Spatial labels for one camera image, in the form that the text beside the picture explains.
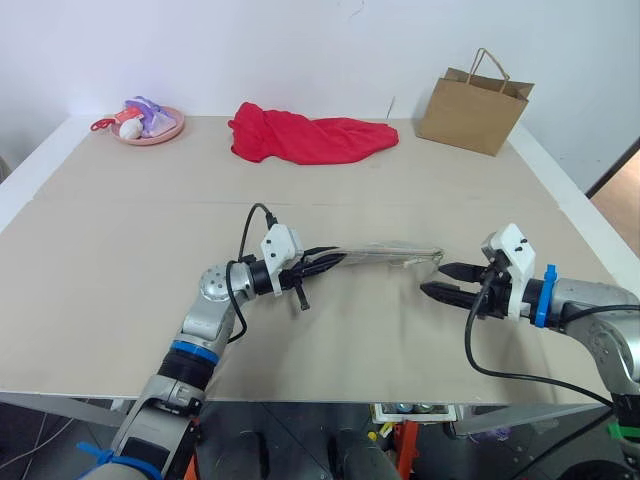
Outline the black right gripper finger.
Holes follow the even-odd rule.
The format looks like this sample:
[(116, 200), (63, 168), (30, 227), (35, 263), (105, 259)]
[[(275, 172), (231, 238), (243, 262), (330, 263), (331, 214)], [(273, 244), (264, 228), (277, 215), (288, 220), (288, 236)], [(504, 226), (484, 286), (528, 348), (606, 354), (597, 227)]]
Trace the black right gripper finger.
[(481, 282), (485, 275), (483, 266), (452, 262), (439, 267), (439, 272), (463, 282)]
[(466, 292), (456, 285), (439, 281), (422, 283), (420, 290), (433, 300), (455, 307), (472, 307), (477, 297), (476, 293)]

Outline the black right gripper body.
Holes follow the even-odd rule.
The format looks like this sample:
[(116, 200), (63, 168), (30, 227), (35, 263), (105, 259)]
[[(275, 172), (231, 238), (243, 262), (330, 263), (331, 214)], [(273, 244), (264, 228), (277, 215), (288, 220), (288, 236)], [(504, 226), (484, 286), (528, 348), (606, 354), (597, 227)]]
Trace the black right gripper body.
[(491, 262), (484, 272), (481, 282), (482, 298), (478, 307), (480, 318), (504, 319), (508, 314), (511, 294), (511, 275), (498, 264)]

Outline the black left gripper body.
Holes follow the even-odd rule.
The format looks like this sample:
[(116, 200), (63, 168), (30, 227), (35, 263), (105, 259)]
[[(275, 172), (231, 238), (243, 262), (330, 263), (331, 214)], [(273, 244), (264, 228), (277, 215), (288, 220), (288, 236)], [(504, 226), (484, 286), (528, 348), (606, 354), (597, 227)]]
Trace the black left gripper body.
[(312, 263), (306, 261), (299, 261), (291, 268), (283, 269), (278, 275), (281, 290), (294, 290), (297, 294), (302, 293), (304, 279), (312, 275), (312, 270)]

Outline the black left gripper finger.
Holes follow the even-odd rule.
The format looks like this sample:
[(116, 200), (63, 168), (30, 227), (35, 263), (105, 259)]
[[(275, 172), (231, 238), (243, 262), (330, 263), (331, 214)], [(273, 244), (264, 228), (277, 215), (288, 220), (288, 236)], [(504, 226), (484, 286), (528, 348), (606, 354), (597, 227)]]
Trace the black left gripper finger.
[(302, 263), (307, 266), (339, 263), (342, 260), (342, 253), (335, 246), (314, 247), (304, 252)]
[(334, 268), (344, 260), (344, 253), (325, 253), (304, 259), (304, 276), (312, 277)]

